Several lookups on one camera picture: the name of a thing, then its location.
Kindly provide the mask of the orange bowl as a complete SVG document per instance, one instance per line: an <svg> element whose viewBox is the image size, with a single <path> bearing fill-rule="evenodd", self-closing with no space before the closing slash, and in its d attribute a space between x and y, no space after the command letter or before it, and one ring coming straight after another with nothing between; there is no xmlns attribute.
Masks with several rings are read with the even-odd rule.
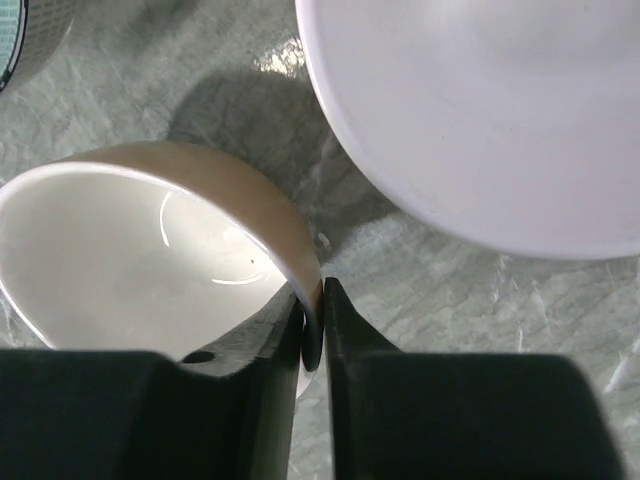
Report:
<svg viewBox="0 0 640 480"><path fill-rule="evenodd" d="M429 226L505 253L639 251L635 1L299 1L328 123Z"/></svg>

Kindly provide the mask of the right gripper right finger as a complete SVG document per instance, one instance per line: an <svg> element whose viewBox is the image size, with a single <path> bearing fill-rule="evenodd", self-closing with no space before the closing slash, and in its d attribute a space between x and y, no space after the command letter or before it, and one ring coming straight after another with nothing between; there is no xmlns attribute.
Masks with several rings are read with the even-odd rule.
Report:
<svg viewBox="0 0 640 480"><path fill-rule="evenodd" d="M325 352L338 479L621 479L582 371L549 354L413 353L328 278Z"/></svg>

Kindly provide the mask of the beige floral bowl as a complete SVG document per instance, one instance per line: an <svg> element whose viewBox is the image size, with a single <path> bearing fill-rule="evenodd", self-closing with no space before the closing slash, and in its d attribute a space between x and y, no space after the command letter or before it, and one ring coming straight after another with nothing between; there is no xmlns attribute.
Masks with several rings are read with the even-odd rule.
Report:
<svg viewBox="0 0 640 480"><path fill-rule="evenodd" d="M47 346L180 360L291 289L298 389L322 351L322 279L303 216L265 175L202 145L149 141L28 170L1 189L1 290Z"/></svg>

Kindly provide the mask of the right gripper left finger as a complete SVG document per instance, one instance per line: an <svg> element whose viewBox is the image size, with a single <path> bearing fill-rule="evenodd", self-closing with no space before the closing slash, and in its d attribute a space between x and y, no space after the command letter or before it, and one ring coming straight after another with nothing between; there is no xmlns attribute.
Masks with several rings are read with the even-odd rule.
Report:
<svg viewBox="0 0 640 480"><path fill-rule="evenodd" d="M303 309L280 291L174 361L154 352L5 350L5 479L283 479Z"/></svg>

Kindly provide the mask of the light blue bowl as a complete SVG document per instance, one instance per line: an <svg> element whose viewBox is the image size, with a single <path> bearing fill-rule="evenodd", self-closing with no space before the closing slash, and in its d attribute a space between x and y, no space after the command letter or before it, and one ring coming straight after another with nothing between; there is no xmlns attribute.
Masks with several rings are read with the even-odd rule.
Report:
<svg viewBox="0 0 640 480"><path fill-rule="evenodd" d="M68 35L79 2L1 1L1 92L38 74Z"/></svg>

